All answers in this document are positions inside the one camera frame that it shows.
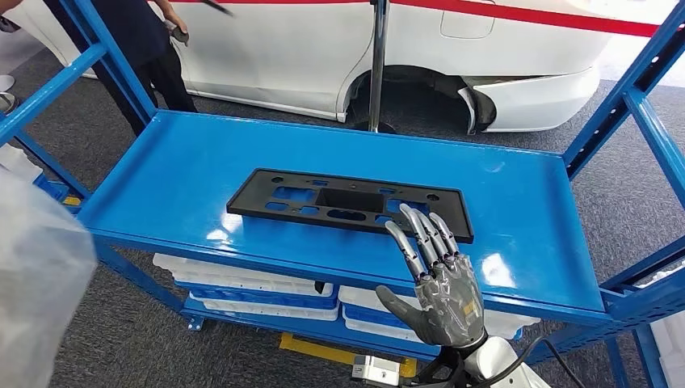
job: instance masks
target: black trousers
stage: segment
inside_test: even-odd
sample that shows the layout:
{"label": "black trousers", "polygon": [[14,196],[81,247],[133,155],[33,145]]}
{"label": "black trousers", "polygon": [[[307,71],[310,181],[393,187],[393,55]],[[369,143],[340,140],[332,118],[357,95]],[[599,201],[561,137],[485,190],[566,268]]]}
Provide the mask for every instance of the black trousers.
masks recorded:
{"label": "black trousers", "polygon": [[[78,30],[74,22],[66,13],[64,7],[59,0],[44,0],[45,5],[55,15],[55,18],[60,22],[65,29],[73,43],[79,51],[83,52],[88,48],[88,43],[83,39],[83,35]],[[93,71],[98,76],[100,82],[103,83],[109,95],[114,99],[116,106],[124,115],[124,118],[131,125],[131,129],[136,134],[140,135],[145,129],[145,123],[136,114],[131,104],[126,99],[126,96],[119,90],[114,79],[105,70],[105,67],[97,62],[93,65]],[[138,79],[141,80],[145,91],[152,99],[155,106],[157,106],[157,99],[154,97],[150,83],[162,93],[166,105],[170,109],[197,112],[191,97],[187,94],[186,88],[181,79],[181,61],[179,55],[174,50],[174,47],[169,43],[169,47],[165,52],[141,66],[136,66],[133,71],[136,73]]]}
{"label": "black trousers", "polygon": [[152,86],[154,85],[164,97],[166,106],[174,111],[197,112],[195,104],[186,92],[186,86],[181,78],[181,61],[171,42],[159,57],[133,69],[141,80],[154,106],[158,106]]}

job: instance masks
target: white connector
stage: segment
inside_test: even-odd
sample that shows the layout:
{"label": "white connector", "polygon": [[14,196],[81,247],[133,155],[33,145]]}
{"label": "white connector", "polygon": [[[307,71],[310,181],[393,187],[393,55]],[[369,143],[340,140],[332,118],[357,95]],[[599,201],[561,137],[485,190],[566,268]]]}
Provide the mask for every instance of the white connector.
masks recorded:
{"label": "white connector", "polygon": [[398,386],[400,384],[400,364],[374,356],[355,356],[355,363],[352,365],[352,379],[374,386]]}

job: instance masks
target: black cable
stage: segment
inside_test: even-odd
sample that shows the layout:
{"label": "black cable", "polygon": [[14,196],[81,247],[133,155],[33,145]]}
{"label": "black cable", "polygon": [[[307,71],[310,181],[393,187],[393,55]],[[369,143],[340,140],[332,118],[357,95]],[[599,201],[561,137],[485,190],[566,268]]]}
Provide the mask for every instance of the black cable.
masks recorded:
{"label": "black cable", "polygon": [[561,358],[561,355],[557,351],[556,348],[554,348],[554,345],[549,341],[549,339],[542,338],[542,337],[537,337],[533,342],[531,342],[530,345],[527,346],[526,350],[521,353],[521,356],[516,359],[516,361],[512,362],[511,365],[507,366],[502,372],[496,374],[495,376],[484,380],[483,382],[480,382],[476,384],[475,386],[471,386],[471,388],[487,388],[489,386],[492,386],[493,384],[500,382],[503,380],[505,377],[509,376],[511,372],[514,372],[516,368],[520,367],[521,364],[528,358],[528,356],[531,354],[532,350],[539,344],[540,342],[544,342],[545,345],[549,348],[550,351],[552,351],[552,354],[557,358],[559,361],[559,364],[561,364],[561,367],[564,368],[566,373],[571,377],[571,379],[576,383],[576,385],[579,388],[585,388],[585,386],[582,384],[582,382],[578,379],[578,377],[571,371],[569,366],[566,364],[566,361],[564,361]]}

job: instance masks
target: silver robotic hand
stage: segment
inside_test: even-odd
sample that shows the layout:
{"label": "silver robotic hand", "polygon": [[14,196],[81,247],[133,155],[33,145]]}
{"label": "silver robotic hand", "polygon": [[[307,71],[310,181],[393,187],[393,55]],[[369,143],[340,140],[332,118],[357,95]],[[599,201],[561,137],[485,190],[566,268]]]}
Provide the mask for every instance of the silver robotic hand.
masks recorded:
{"label": "silver robotic hand", "polygon": [[406,204],[400,205],[400,211],[411,224],[422,260],[395,222],[387,221],[385,228],[416,281],[414,291],[422,310],[383,285],[376,288],[376,295],[427,344],[467,348],[478,343],[485,336],[483,298],[469,257],[459,253],[454,235],[439,215],[431,213],[429,219]]}

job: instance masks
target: shelf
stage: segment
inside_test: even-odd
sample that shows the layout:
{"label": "shelf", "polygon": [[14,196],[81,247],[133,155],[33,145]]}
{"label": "shelf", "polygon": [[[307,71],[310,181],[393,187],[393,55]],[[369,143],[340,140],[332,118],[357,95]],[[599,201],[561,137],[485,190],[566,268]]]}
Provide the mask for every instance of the shelf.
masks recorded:
{"label": "shelf", "polygon": [[389,236],[226,214],[255,168],[458,188],[486,306],[605,319],[557,154],[161,110],[78,218],[124,247],[413,295]]}
{"label": "shelf", "polygon": [[341,314],[338,315],[337,320],[332,322],[258,314],[229,316],[217,311],[207,310],[202,302],[190,298],[186,299],[183,307],[182,314],[199,315],[220,321],[240,323],[275,331],[285,331],[336,344],[377,350],[397,356],[413,357],[419,360],[433,360],[440,351],[440,348],[437,346],[350,330],[345,327],[345,320],[340,316]]}

